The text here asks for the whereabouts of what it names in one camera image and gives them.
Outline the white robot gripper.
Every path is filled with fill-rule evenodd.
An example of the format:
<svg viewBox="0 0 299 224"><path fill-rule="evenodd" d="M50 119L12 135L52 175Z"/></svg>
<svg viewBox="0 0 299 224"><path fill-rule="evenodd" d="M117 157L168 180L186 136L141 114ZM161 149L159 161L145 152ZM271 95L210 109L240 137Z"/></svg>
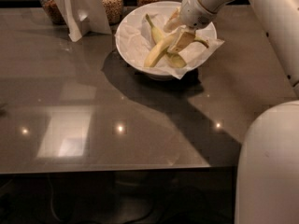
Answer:
<svg viewBox="0 0 299 224"><path fill-rule="evenodd" d="M195 39L194 29L206 28L216 17L208 11L198 0L182 0L164 25L164 31L170 33L181 24L191 28L179 27L175 32L175 39L168 48L168 52L177 54L187 48Z"/></svg>

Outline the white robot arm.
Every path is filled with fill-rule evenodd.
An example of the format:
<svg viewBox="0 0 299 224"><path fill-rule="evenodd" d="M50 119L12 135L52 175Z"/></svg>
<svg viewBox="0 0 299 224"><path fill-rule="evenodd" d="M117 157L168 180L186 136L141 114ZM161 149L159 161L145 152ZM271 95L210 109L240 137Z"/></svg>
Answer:
<svg viewBox="0 0 299 224"><path fill-rule="evenodd" d="M176 21L207 27L234 0L182 0ZM250 125L239 154L234 224L299 224L299 0L249 0L279 75L254 79L277 102Z"/></svg>

